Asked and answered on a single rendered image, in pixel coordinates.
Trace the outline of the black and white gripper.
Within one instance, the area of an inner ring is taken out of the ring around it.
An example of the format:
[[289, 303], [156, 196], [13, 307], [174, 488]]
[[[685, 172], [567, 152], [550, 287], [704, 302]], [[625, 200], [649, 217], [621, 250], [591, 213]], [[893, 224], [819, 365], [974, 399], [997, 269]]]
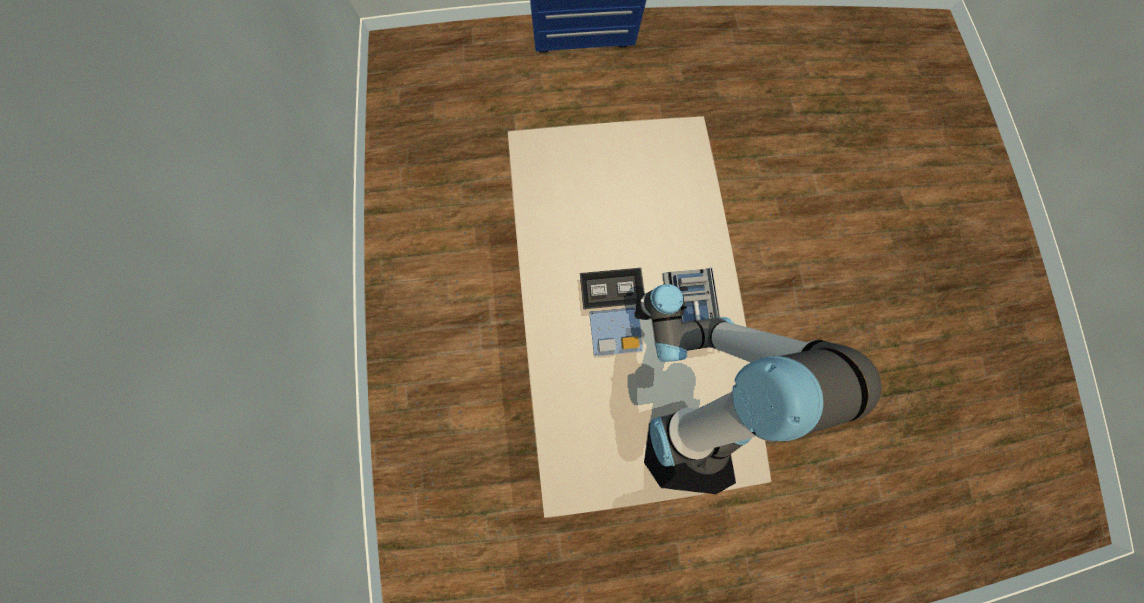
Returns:
[[[639, 295], [639, 296], [637, 296], [637, 302], [636, 302], [636, 310], [635, 310], [635, 318], [637, 318], [637, 319], [643, 319], [643, 320], [648, 320], [648, 319], [650, 319], [650, 318], [651, 318], [651, 314], [650, 314], [650, 312], [648, 312], [648, 310], [646, 310], [646, 308], [645, 308], [645, 304], [644, 304], [644, 299], [645, 299], [645, 296], [646, 296], [646, 295], [648, 295], [648, 293], [645, 293], [645, 294], [643, 294], [643, 295]], [[684, 309], [686, 309], [686, 308], [688, 308], [688, 307], [686, 307], [686, 306], [684, 306], [684, 304], [685, 304], [685, 302], [683, 301], [683, 304], [682, 304], [682, 307], [680, 308], [680, 314], [681, 314], [681, 316], [683, 316], [683, 314], [684, 314]]]

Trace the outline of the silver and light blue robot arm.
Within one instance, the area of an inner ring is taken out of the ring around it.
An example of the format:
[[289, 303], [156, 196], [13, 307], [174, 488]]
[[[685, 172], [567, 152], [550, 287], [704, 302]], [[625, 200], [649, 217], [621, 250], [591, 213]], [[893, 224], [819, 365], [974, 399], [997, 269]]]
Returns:
[[877, 368], [853, 348], [823, 340], [807, 343], [726, 317], [682, 322], [683, 295], [672, 284], [648, 292], [644, 304], [659, 360], [684, 360], [688, 351], [710, 347], [750, 362], [734, 376], [732, 392], [700, 408], [651, 420], [652, 445], [664, 466], [688, 463], [694, 471], [715, 474], [756, 435], [762, 441], [794, 441], [866, 416], [877, 405]]

